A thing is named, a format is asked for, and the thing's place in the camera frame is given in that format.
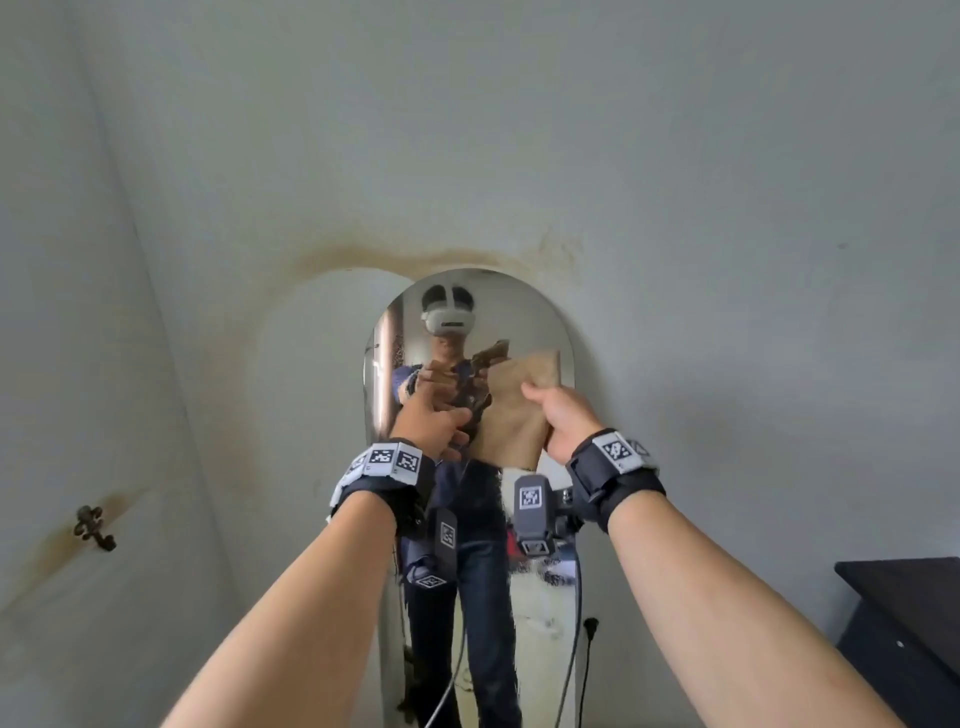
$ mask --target left forearm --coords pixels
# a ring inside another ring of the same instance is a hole
[[[349,497],[234,628],[164,727],[345,725],[395,532],[380,497]]]

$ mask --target person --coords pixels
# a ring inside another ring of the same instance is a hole
[[[473,297],[459,285],[450,288],[449,296],[443,286],[431,286],[420,303],[425,316],[434,310],[444,311],[451,303],[454,314],[472,314],[474,308]],[[393,390],[400,406],[421,382],[432,382],[441,401],[450,399],[458,386],[467,382],[470,364],[464,349],[468,329],[469,326],[435,328],[436,333],[430,335],[431,361],[426,366],[394,370]],[[492,364],[499,361],[502,359],[495,359]],[[437,466],[430,505],[449,509],[457,519],[457,582],[426,589],[404,580],[410,646],[419,673],[410,692],[410,705],[420,725],[426,725],[444,695],[452,669],[453,618],[459,591],[479,724],[519,728],[522,719],[516,686],[516,627],[510,599],[500,470],[478,460],[442,461]],[[404,568],[410,560],[411,546],[410,540],[401,540]],[[456,692],[450,694],[433,725],[460,728]]]
[[[433,386],[411,396],[392,435],[424,460],[455,460],[450,445],[467,440],[459,430],[470,413],[438,410]],[[603,431],[577,392],[522,389],[553,427],[546,448],[558,462]],[[345,490],[330,524],[227,636],[164,728],[348,724],[403,504],[427,497],[420,480],[393,490],[384,482],[363,476]],[[661,492],[620,495],[599,507],[580,501],[578,513],[606,524],[636,604],[708,728],[902,728],[812,624]]]

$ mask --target power cord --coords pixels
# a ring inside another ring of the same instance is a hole
[[[440,702],[437,703],[437,707],[433,711],[433,715],[430,716],[430,719],[426,721],[426,725],[423,728],[430,728],[433,725],[433,721],[437,719],[437,716],[440,714],[440,709],[444,706],[446,699],[450,697],[450,691],[453,690],[453,683],[457,679],[457,673],[460,672],[460,664],[464,661],[464,647],[467,645],[467,621],[464,620],[464,629],[460,634],[460,656],[457,657],[457,667],[453,669],[453,674],[450,675],[450,682],[446,684],[446,690],[444,694],[441,695]]]
[[[580,688],[580,711],[577,713],[577,728],[584,724],[584,698],[587,696],[587,676],[590,674],[590,646],[593,644],[593,635],[597,633],[600,620],[596,617],[584,619],[584,631],[587,632],[587,659],[584,664],[584,685]]]
[[[573,646],[570,648],[570,661],[566,665],[566,677],[564,678],[564,690],[560,693],[560,708],[557,709],[557,722],[554,728],[560,728],[560,720],[564,716],[564,703],[566,702],[566,690],[570,687],[570,675],[573,674],[573,662],[577,658],[577,643],[580,641],[580,616],[584,611],[584,590],[580,584],[580,554],[577,552],[576,544],[573,545],[573,564],[575,567],[574,575],[576,582],[574,588],[577,592],[577,631],[573,634]]]

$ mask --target gray wall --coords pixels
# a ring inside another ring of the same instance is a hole
[[[604,416],[828,633],[834,561],[956,552],[955,3],[74,8],[248,601],[362,445],[376,317],[470,264],[559,307]],[[589,724],[695,723],[583,550]]]
[[[0,725],[156,725],[239,599],[57,0],[0,5],[0,160]]]

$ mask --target wall hook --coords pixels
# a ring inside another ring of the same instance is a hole
[[[105,536],[100,532],[103,525],[104,509],[99,505],[93,508],[84,505],[77,509],[77,525],[73,527],[73,535],[84,541],[93,539],[104,551],[113,551],[117,548],[117,543],[112,536]]]

